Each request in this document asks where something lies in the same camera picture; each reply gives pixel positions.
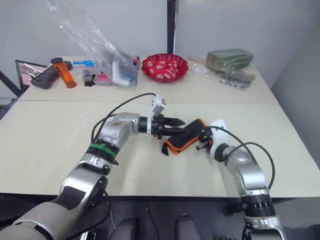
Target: green sponge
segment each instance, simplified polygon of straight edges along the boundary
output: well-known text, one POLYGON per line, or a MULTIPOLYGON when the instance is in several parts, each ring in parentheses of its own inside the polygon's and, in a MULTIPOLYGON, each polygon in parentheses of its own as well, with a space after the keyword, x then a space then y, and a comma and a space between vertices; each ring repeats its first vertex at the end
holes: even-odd
POLYGON ((206 66, 216 72, 227 72, 248 66, 254 55, 244 49, 234 48, 208 52, 206 66))

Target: beige table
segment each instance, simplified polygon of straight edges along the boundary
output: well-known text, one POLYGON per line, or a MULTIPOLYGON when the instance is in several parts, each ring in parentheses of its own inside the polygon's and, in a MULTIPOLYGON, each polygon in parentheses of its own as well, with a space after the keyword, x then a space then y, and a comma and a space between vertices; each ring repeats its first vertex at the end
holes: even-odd
MULTIPOLYGON (((65 61, 87 60, 85 57, 63 56, 65 61)), ((219 80, 209 80, 204 76, 189 70, 182 79, 175 83, 159 83, 148 78, 141 68, 138 72, 137 86, 127 88, 121 86, 84 86, 81 75, 76 70, 71 72, 77 82, 75 88, 66 88, 61 79, 50 89, 30 86, 20 97, 20 101, 84 101, 121 103, 136 95, 154 92, 166 96, 171 104, 277 104, 277 100, 261 77, 257 68, 251 65, 249 72, 256 74, 250 88, 239 90, 219 83, 219 80)))
MULTIPOLYGON (((122 111, 147 114, 150 99, 122 111)), ((18 101, 0 121, 0 192, 58 194, 64 177, 90 144, 92 126, 114 103, 90 101, 18 101)), ((168 101, 164 114, 187 123, 223 118, 243 141, 263 145, 273 156, 274 198, 319 197, 320 171, 294 127, 277 104, 185 104, 168 101)), ((162 141, 131 136, 109 175, 110 195, 235 197, 235 185, 223 163, 192 145, 179 155, 161 153, 162 141)), ((252 147, 269 181, 271 166, 252 147)))

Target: clear plastic bag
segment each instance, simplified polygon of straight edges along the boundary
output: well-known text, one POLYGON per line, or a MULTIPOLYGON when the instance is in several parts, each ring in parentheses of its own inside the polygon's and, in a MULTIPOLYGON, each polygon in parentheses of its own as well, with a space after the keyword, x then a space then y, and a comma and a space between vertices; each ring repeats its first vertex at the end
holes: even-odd
POLYGON ((47 0, 46 5, 53 20, 85 51, 99 71, 118 85, 136 84, 138 70, 131 57, 108 41, 87 12, 68 0, 47 0))
POLYGON ((253 57, 253 53, 242 48, 210 51, 205 65, 216 72, 225 72, 229 69, 242 69, 248 66, 253 57))
POLYGON ((203 59, 188 57, 189 66, 194 73, 200 74, 210 80, 229 85, 238 89, 246 89, 250 86, 252 81, 255 79, 255 75, 251 72, 233 69, 232 67, 224 66, 225 72, 216 72, 208 68, 202 61, 203 59))

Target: wire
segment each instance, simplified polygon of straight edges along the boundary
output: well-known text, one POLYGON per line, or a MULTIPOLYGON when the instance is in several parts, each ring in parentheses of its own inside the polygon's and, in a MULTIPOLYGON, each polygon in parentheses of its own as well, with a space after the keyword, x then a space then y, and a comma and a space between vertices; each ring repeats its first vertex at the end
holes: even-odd
POLYGON ((152 215, 151 215, 150 207, 149 207, 149 202, 148 202, 148 201, 146 202, 146 211, 148 212, 149 217, 150 217, 150 219, 151 219, 151 221, 152 221, 152 224, 153 224, 153 226, 154 226, 154 229, 155 229, 155 231, 156 231, 156 239, 157 239, 157 240, 160 240, 159 230, 158 230, 158 227, 157 227, 157 225, 156 225, 156 222, 155 222, 154 218, 153 218, 152 215))
POLYGON ((111 112, 109 112, 109 114, 108 114, 105 118, 103 118, 103 119, 101 119, 99 122, 97 122, 97 123, 94 125, 94 127, 93 127, 93 129, 92 129, 92 132, 91 132, 91 143, 94 143, 94 142, 97 140, 97 138, 98 138, 98 136, 99 136, 99 134, 100 134, 103 126, 105 125, 107 119, 110 118, 110 117, 112 116, 112 114, 113 114, 116 110, 118 110, 118 109, 119 109, 120 107, 122 107, 123 105, 131 102, 132 100, 135 100, 135 99, 137 99, 137 98, 140 98, 140 97, 143 97, 143 96, 147 96, 147 95, 156 96, 155 93, 153 93, 153 92, 148 92, 148 93, 140 94, 140 95, 138 95, 138 96, 135 96, 135 97, 133 97, 133 98, 130 98, 130 99, 128 99, 127 101, 124 101, 123 103, 121 103, 120 105, 118 105, 117 107, 115 107, 111 112), (95 134, 95 129, 97 128, 97 126, 98 126, 100 123, 101 123, 101 125, 100 125, 97 133, 95 134))
POLYGON ((113 229, 116 229, 116 222, 115 222, 114 215, 112 213, 112 209, 110 210, 110 217, 111 217, 111 222, 112 222, 113 229))
POLYGON ((91 143, 93 143, 93 140, 94 140, 94 138, 95 138, 95 131, 96 131, 97 126, 99 126, 99 124, 101 124, 104 120, 105 120, 105 117, 102 118, 100 121, 98 121, 98 122, 93 126, 92 132, 91 132, 91 143))
POLYGON ((228 153, 228 155, 226 155, 224 158, 227 159, 231 154, 233 154, 236 150, 238 150, 239 148, 241 147, 244 147, 246 145, 255 145, 257 147, 259 147, 260 149, 262 149, 265 154, 268 156, 269 160, 270 160, 270 163, 271 163, 271 168, 272 168, 272 176, 271 176, 271 180, 270 180, 270 183, 269 183, 269 190, 271 189, 272 185, 274 184, 274 181, 275 181, 275 177, 276 177, 276 167, 275 167, 275 163, 274 163, 274 160, 272 159, 270 153, 263 147, 261 146, 260 144, 258 143, 255 143, 255 142, 246 142, 246 143, 243 143, 239 146, 236 146, 234 149, 232 149, 231 152, 228 153))
POLYGON ((245 239, 245 237, 246 237, 246 231, 247 231, 247 229, 248 229, 248 227, 247 227, 247 225, 245 224, 244 225, 244 228, 243 228, 243 230, 242 230, 242 240, 246 240, 245 239))
POLYGON ((107 204, 109 206, 108 207, 108 211, 106 212, 106 215, 100 221, 98 221, 97 223, 91 225, 90 227, 87 227, 85 230, 82 230, 80 232, 77 232, 77 233, 73 234, 72 236, 69 236, 66 240, 74 239, 74 238, 80 236, 81 234, 84 234, 85 232, 88 232, 89 230, 94 229, 96 226, 98 226, 101 223, 103 223, 109 217, 110 212, 111 212, 111 202, 110 202, 110 199, 109 199, 109 196, 108 196, 107 192, 104 191, 103 193, 106 196, 106 202, 107 202, 107 204))
POLYGON ((240 138, 238 138, 236 135, 234 135, 232 132, 224 129, 223 127, 220 126, 206 126, 205 129, 218 129, 221 130, 227 134, 229 134, 231 137, 233 137, 235 140, 237 140, 244 148, 245 150, 249 153, 250 157, 252 158, 252 160, 257 163, 257 160, 255 159, 254 155, 252 154, 252 152, 250 151, 250 149, 245 145, 245 143, 243 141, 240 140, 240 138))

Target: orange bottle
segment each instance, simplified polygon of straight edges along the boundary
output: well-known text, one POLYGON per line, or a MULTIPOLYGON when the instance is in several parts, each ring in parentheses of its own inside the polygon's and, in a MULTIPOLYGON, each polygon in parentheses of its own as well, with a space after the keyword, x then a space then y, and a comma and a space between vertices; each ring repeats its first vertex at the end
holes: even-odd
POLYGON ((71 89, 77 86, 77 83, 73 79, 71 73, 69 72, 65 62, 61 57, 56 57, 50 61, 52 65, 55 67, 60 77, 64 81, 67 88, 71 89))

